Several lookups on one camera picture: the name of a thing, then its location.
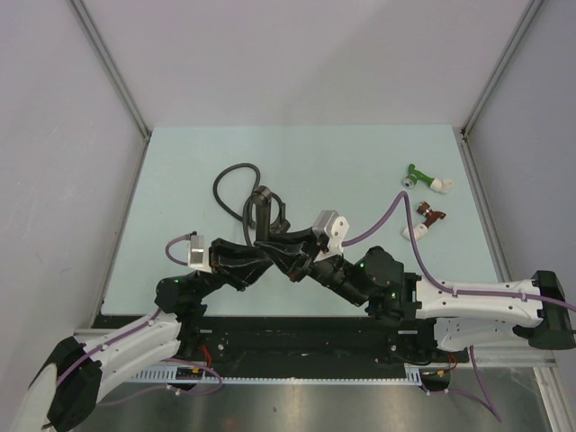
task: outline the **white pipe fitting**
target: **white pipe fitting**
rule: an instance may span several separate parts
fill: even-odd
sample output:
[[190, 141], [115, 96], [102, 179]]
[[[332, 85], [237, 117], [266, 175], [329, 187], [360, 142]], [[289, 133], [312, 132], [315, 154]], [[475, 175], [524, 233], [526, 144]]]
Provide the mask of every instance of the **white pipe fitting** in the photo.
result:
[[[417, 226], [414, 227], [414, 239], [419, 240], [422, 239], [424, 236], [428, 234], [428, 227], [423, 223], [419, 223]], [[410, 231], [408, 227], [402, 232], [402, 236], [405, 239], [410, 240]]]
[[449, 178], [445, 178], [444, 180], [435, 178], [430, 185], [430, 189], [434, 192], [440, 192], [441, 194], [448, 194], [452, 190], [452, 186], [454, 186], [454, 182]]

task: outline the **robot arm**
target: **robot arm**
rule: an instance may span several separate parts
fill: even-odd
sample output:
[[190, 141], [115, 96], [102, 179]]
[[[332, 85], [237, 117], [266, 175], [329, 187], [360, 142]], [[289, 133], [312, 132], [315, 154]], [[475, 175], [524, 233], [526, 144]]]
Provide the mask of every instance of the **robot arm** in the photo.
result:
[[[270, 191], [260, 186], [253, 198], [253, 247], [218, 238], [207, 248], [203, 238], [193, 233], [188, 265], [196, 272], [158, 283], [156, 314], [85, 345], [72, 337], [58, 344], [46, 362], [58, 368], [58, 388], [48, 415], [58, 432], [81, 423], [109, 391], [141, 369], [194, 351], [206, 310], [203, 298], [224, 284], [244, 291], [272, 264], [295, 283], [311, 277], [355, 306], [367, 304], [367, 314], [385, 326], [426, 323], [433, 331], [417, 339], [424, 360], [427, 353], [438, 350], [454, 352], [512, 338], [527, 339], [532, 347], [542, 349], [576, 347], [566, 309], [524, 296], [543, 294], [563, 300], [562, 288], [552, 272], [538, 272], [533, 279], [520, 282], [481, 286], [442, 281], [446, 287], [456, 288], [447, 293], [426, 277], [405, 273], [403, 263], [381, 247], [372, 247], [354, 264], [346, 261], [342, 241], [348, 223], [335, 211], [323, 211], [310, 229], [272, 233]], [[458, 290], [523, 295], [517, 299], [459, 295]]]

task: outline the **coiled black cable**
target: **coiled black cable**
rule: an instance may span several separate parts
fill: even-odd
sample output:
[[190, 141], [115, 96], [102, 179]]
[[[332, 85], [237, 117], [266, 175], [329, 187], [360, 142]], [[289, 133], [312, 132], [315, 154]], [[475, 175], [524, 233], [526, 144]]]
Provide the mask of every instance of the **coiled black cable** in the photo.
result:
[[[228, 205], [226, 205], [226, 203], [218, 195], [218, 184], [220, 183], [221, 179], [224, 178], [224, 176], [226, 174], [228, 174], [228, 173], [230, 173], [236, 169], [240, 169], [240, 168], [250, 168], [252, 171], [254, 171], [254, 174], [256, 174], [256, 179], [254, 180], [254, 184], [252, 186], [252, 191], [254, 191], [257, 187], [260, 186], [260, 176], [261, 176], [260, 170], [258, 169], [258, 167], [256, 165], [249, 164], [249, 163], [245, 162], [245, 163], [229, 166], [224, 171], [219, 173], [218, 176], [216, 177], [216, 179], [214, 180], [214, 184], [212, 185], [212, 193], [214, 194], [214, 199], [216, 200], [216, 203], [218, 203], [218, 205], [222, 209], [224, 209], [224, 211], [227, 214], [232, 216], [237, 221], [242, 222], [242, 231], [244, 233], [244, 240], [246, 241], [246, 244], [248, 246], [252, 246], [252, 241], [250, 240], [250, 235], [249, 235], [248, 229], [253, 230], [256, 227], [256, 222], [254, 221], [254, 218], [252, 218], [252, 209], [254, 207], [254, 203], [252, 202], [251, 195], [244, 202], [244, 206], [242, 207], [242, 214], [238, 214], [235, 211], [233, 211]], [[270, 224], [270, 229], [272, 231], [274, 231], [274, 230], [279, 229], [281, 226], [281, 223], [283, 222], [283, 218], [284, 218], [283, 213], [284, 213], [285, 204], [277, 194], [272, 193], [272, 197], [278, 203], [278, 215], [276, 216], [276, 219]]]

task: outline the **light blue table surface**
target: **light blue table surface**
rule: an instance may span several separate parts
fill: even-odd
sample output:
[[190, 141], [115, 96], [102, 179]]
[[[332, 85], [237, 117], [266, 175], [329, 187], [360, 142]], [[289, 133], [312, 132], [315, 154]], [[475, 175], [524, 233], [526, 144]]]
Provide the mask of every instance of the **light blue table surface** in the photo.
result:
[[[241, 224], [212, 197], [212, 182], [224, 168], [251, 162], [262, 184], [286, 203], [292, 230], [308, 228], [322, 210], [347, 217], [347, 238], [364, 232], [403, 189], [409, 163], [430, 176], [452, 178], [448, 195], [418, 183], [409, 191], [415, 212], [421, 201], [445, 212], [418, 242], [432, 275], [460, 281], [495, 282], [491, 256], [464, 172], [452, 128], [447, 125], [234, 127], [155, 129], [130, 209], [102, 313], [142, 314], [155, 309], [158, 281], [188, 273], [164, 255], [172, 238], [197, 230], [208, 242], [222, 237], [244, 244]], [[254, 181], [243, 169], [220, 183], [220, 196], [240, 212]], [[380, 245], [405, 270], [418, 272], [402, 207], [364, 242], [348, 247], [356, 261]], [[186, 260], [185, 244], [173, 247]], [[291, 283], [274, 267], [245, 292], [224, 286], [205, 299], [207, 315], [364, 316], [357, 308], [316, 282]]]

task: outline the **black cable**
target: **black cable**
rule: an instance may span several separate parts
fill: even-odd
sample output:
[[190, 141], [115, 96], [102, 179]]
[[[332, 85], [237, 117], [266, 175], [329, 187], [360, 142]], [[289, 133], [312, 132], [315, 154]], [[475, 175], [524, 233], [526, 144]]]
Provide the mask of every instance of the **black cable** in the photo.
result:
[[[250, 241], [248, 229], [253, 230], [256, 227], [256, 222], [252, 218], [252, 209], [254, 207], [254, 203], [252, 202], [251, 196], [249, 196], [246, 199], [246, 201], [244, 202], [244, 206], [242, 207], [242, 214], [237, 214], [228, 205], [226, 205], [226, 203], [218, 195], [218, 184], [220, 183], [221, 179], [224, 178], [224, 176], [226, 174], [230, 173], [231, 171], [234, 171], [234, 170], [240, 169], [240, 168], [250, 168], [252, 171], [254, 171], [254, 174], [256, 174], [256, 179], [254, 180], [254, 185], [252, 186], [252, 191], [254, 191], [257, 187], [260, 186], [260, 176], [261, 176], [260, 170], [258, 169], [258, 167], [256, 165], [249, 164], [249, 163], [245, 162], [245, 163], [229, 166], [224, 171], [219, 173], [218, 176], [216, 177], [216, 179], [214, 180], [214, 184], [212, 185], [212, 193], [214, 195], [214, 199], [216, 200], [216, 203], [218, 203], [218, 205], [222, 209], [224, 209], [224, 211], [227, 214], [232, 216], [237, 221], [242, 222], [242, 231], [244, 233], [244, 240], [246, 241], [246, 244], [248, 246], [252, 246], [252, 241]], [[270, 224], [271, 230], [275, 230], [275, 229], [279, 228], [281, 223], [283, 222], [283, 218], [284, 218], [283, 212], [284, 212], [285, 204], [277, 194], [272, 193], [272, 197], [278, 203], [278, 215], [276, 216], [276, 219]]]
[[411, 365], [415, 365], [415, 366], [428, 366], [430, 365], [432, 362], [430, 360], [424, 360], [422, 362], [418, 362], [415, 360], [410, 360], [407, 357], [404, 357], [398, 353], [395, 353], [394, 351], [388, 351], [388, 354], [390, 354], [392, 357], [396, 357], [398, 360], [404, 362], [404, 363], [409, 363]]

